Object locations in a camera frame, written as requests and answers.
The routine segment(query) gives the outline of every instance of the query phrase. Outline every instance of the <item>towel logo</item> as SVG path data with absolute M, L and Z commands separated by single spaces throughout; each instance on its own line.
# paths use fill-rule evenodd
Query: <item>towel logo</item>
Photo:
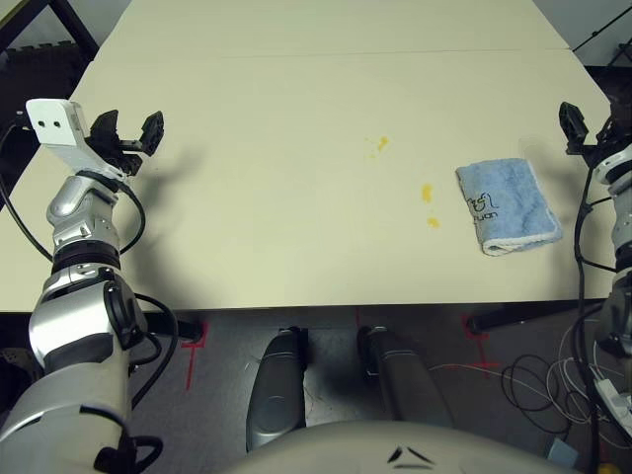
M 472 208 L 472 215 L 474 216 L 474 221 L 482 221 L 485 219 L 494 219 L 496 217 L 498 217 L 498 213 L 491 211 L 491 212 L 485 212 L 483 213 L 483 211 L 485 209 L 489 209 L 491 210 L 493 209 L 498 209 L 499 207 L 497 205 L 494 205 L 494 202 L 492 201 L 492 196 L 489 193 L 481 193 L 481 196 L 478 199 L 468 199 L 467 203 L 470 205 L 470 207 Z

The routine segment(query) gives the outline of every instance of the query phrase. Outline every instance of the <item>yellow stain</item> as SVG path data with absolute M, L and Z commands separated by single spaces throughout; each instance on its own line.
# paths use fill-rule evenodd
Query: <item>yellow stain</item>
M 422 199 L 425 203 L 431 203 L 433 201 L 433 185 L 422 186 Z
M 378 150 L 378 151 L 382 151 L 382 149 L 383 149 L 386 145 L 388 145 L 388 138 L 386 138 L 385 136 L 382 136 L 382 137 L 379 139 L 379 143 L 377 144 L 377 150 Z

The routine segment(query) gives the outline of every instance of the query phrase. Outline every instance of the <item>black cable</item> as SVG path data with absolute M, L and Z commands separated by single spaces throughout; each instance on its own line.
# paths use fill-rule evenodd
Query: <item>black cable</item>
M 582 47 L 584 44 L 586 44 L 589 41 L 594 40 L 596 37 L 598 37 L 606 28 L 608 28 L 610 25 L 612 25 L 614 22 L 616 22 L 619 18 L 623 17 L 625 14 L 627 14 L 630 10 L 632 10 L 632 7 L 628 7 L 625 10 L 623 10 L 623 12 L 621 12 L 619 15 L 617 15 L 616 17 L 614 17 L 612 20 L 610 20 L 608 23 L 606 23 L 605 25 L 603 25 L 603 27 L 601 27 L 599 30 L 597 30 L 596 32 L 592 32 L 591 33 L 591 37 L 584 40 L 579 46 L 576 46 L 573 48 L 573 52 L 577 51 L 580 47 Z
M 601 204 L 602 202 L 607 202 L 609 200 L 612 200 L 612 196 L 604 197 L 602 199 L 598 199 L 598 200 L 595 200 L 593 202 L 589 202 L 589 206 L 593 207 L 594 205 Z
M 158 459 L 162 453 L 162 439 L 157 436 L 135 436 L 133 438 L 136 447 L 153 447 L 151 452 L 134 464 L 134 474 L 140 473 L 147 469 L 153 462 Z
M 123 191 L 126 195 L 128 195 L 131 201 L 136 205 L 136 209 L 138 209 L 138 214 L 140 216 L 140 225 L 138 226 L 136 235 L 134 235 L 134 238 L 131 239 L 131 241 L 120 250 L 120 253 L 124 254 L 129 249 L 131 249 L 136 244 L 136 242 L 140 240 L 140 237 L 142 237 L 142 234 L 145 231 L 146 216 L 145 216 L 145 209 L 143 208 L 142 203 L 140 202 L 140 199 L 136 197 L 136 195 L 131 190 L 131 188 L 125 183 L 117 183 L 117 186 L 120 188 L 121 191 Z
M 593 210 L 587 203 L 591 180 L 593 179 L 593 167 L 589 167 L 586 175 L 582 200 L 575 221 L 574 232 L 574 253 L 579 272 L 579 295 L 578 295 L 578 319 L 573 325 L 571 338 L 571 350 L 573 358 L 577 364 L 580 377 L 586 386 L 586 394 L 589 397 L 591 410 L 591 461 L 590 472 L 596 474 L 599 467 L 599 421 L 598 421 L 598 395 L 594 388 L 594 378 L 589 367 L 589 354 L 586 346 L 586 326 L 585 322 L 591 314 L 585 314 L 586 310 L 586 275 L 584 273 L 584 257 L 582 256 L 581 237 L 584 220 Z
M 531 370 L 528 367 L 524 367 L 521 365 L 518 365 L 523 359 L 526 358 L 534 358 L 538 361 L 541 361 L 545 368 L 546 368 L 546 373 L 549 373 L 549 369 L 551 367 L 551 364 L 548 363 L 546 360 L 544 360 L 542 357 L 540 357 L 539 355 L 534 355 L 534 354 L 525 354 L 525 355 L 521 355 L 518 358 L 516 358 L 512 365 L 509 365 L 507 367 L 505 367 L 503 369 L 503 371 L 501 372 L 501 388 L 503 389 L 503 394 L 505 395 L 505 397 L 507 398 L 507 400 L 514 405 L 516 408 L 518 408 L 520 410 L 520 412 L 524 415 L 525 418 L 528 419 L 528 421 L 534 425 L 536 428 L 538 428 L 539 430 L 548 433 L 550 435 L 563 435 L 563 440 L 566 440 L 566 438 L 569 435 L 569 432 L 571 430 L 571 427 L 573 426 L 573 424 L 571 423 L 570 420 L 565 419 L 565 426 L 564 428 L 560 429 L 560 430 L 552 430 L 550 428 L 547 427 L 543 427 L 540 423 L 536 422 L 530 415 L 529 413 L 533 413 L 533 412 L 543 412 L 549 408 L 551 408 L 553 406 L 553 402 L 549 401 L 547 403 L 545 403 L 542 406 L 539 407 L 533 407 L 533 408 L 528 408 L 528 407 L 524 407 L 522 406 L 517 397 L 516 397 L 516 393 L 515 393 L 515 389 L 514 389 L 514 373 L 517 369 L 519 370 L 523 370 L 527 373 L 530 373 L 539 383 L 542 384 L 542 386 L 544 386 L 546 388 L 546 382 L 544 381 L 544 379 L 542 377 L 540 377 L 539 375 L 537 375 L 537 373 L 535 373 L 533 370 Z M 555 390 L 555 394 L 552 396 L 553 400 L 556 400 L 557 397 L 559 396 L 559 389 L 560 389 L 560 384 L 559 384 L 559 380 L 557 379 L 557 374 L 555 374 L 553 372 L 554 375 L 554 380 L 555 380 L 555 386 L 556 386 L 556 390 Z M 505 380 L 509 380 L 509 390 L 510 392 L 508 393 L 507 388 L 505 387 Z
M 0 153 L 2 152 L 2 148 L 4 146 L 5 141 L 7 140 L 7 137 L 9 136 L 9 133 L 11 133 L 11 130 L 13 130 L 15 127 L 16 126 L 14 123 L 9 125 L 9 128 L 7 129 L 7 131 L 4 133 L 4 135 L 2 135 L 2 138 L 0 138 Z M 11 217 L 13 217 L 13 220 L 15 220 L 16 224 L 18 225 L 22 233 L 25 235 L 27 240 L 31 242 L 33 246 L 36 248 L 36 250 L 40 252 L 46 259 L 48 259 L 49 262 L 52 262 L 52 255 L 48 252 L 47 249 L 43 247 L 43 245 L 40 242 L 38 242 L 38 239 L 36 239 L 36 237 L 31 233 L 29 228 L 25 225 L 23 220 L 20 218 L 20 214 L 18 214 L 18 211 L 13 206 L 13 203 L 9 199 L 9 192 L 7 191 L 7 187 L 5 186 L 5 183 L 4 183 L 4 180 L 2 179 L 1 174 L 0 174 L 0 197 L 4 200 L 4 204 L 9 210 Z
M 167 367 L 169 360 L 171 360 L 172 355 L 176 351 L 176 346 L 178 345 L 178 320 L 174 313 L 169 309 L 165 304 L 161 303 L 157 299 L 152 298 L 151 296 L 146 296 L 144 294 L 135 293 L 137 299 L 142 301 L 147 301 L 148 303 L 153 304 L 157 308 L 159 308 L 165 317 L 168 317 L 171 323 L 171 342 L 169 344 L 169 348 L 167 349 L 165 356 L 162 358 L 154 373 L 147 379 L 145 384 L 140 387 L 140 390 L 136 392 L 136 394 L 131 399 L 131 409 L 133 410 L 136 405 L 142 400 L 142 398 L 146 395 L 149 389 L 156 383 L 156 380 L 162 375 L 162 372 Z
M 613 272 L 614 274 L 616 274 L 616 269 L 614 269 L 613 267 L 609 267 L 607 265 L 602 265 L 602 264 L 596 264 L 595 262 L 585 259 L 584 257 L 582 257 L 582 263 L 589 265 L 591 267 L 595 267 L 596 269 L 606 270 L 607 272 Z
M 154 352 L 151 355 L 148 355 L 147 357 L 141 357 L 141 358 L 132 360 L 129 363 L 129 365 L 131 365 L 132 367 L 137 366 L 137 365 L 144 365 L 149 362 L 153 362 L 162 353 L 162 346 L 160 345 L 160 341 L 158 341 L 158 338 L 156 336 L 154 336 L 151 333 L 146 333 L 145 338 L 147 338 L 147 340 L 153 345 Z

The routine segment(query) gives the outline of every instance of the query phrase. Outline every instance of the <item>metal frame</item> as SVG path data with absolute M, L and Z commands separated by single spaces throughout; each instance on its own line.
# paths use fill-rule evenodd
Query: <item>metal frame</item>
M 99 52 L 99 45 L 92 38 L 86 26 L 68 0 L 21 0 L 3 19 L 0 19 L 0 52 L 5 51 L 11 42 L 49 6 L 61 24 L 81 48 L 88 60 L 93 60 Z

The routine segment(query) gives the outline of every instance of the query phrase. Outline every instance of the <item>red tape mark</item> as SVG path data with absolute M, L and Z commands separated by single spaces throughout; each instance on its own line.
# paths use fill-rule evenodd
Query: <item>red tape mark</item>
M 189 391 L 191 389 L 191 384 L 194 376 L 194 363 L 196 361 L 196 350 L 204 349 L 206 346 L 206 335 L 208 334 L 208 323 L 201 323 L 201 338 L 196 343 L 182 343 L 182 349 L 191 349 L 191 353 L 189 355 L 189 369 L 187 370 L 187 388 Z
M 485 357 L 485 349 L 483 348 L 483 341 L 490 339 L 490 335 L 483 334 L 474 334 L 467 327 L 467 319 L 469 318 L 469 314 L 461 314 L 461 325 L 463 326 L 463 331 L 465 332 L 465 338 L 471 341 L 476 342 L 476 347 L 478 348 L 478 355 L 481 358 L 481 362 L 479 364 L 469 363 L 466 365 L 479 366 L 479 367 L 498 367 L 500 364 L 497 362 L 487 362 L 487 358 Z M 485 378 L 490 378 L 490 374 L 487 372 L 483 372 Z

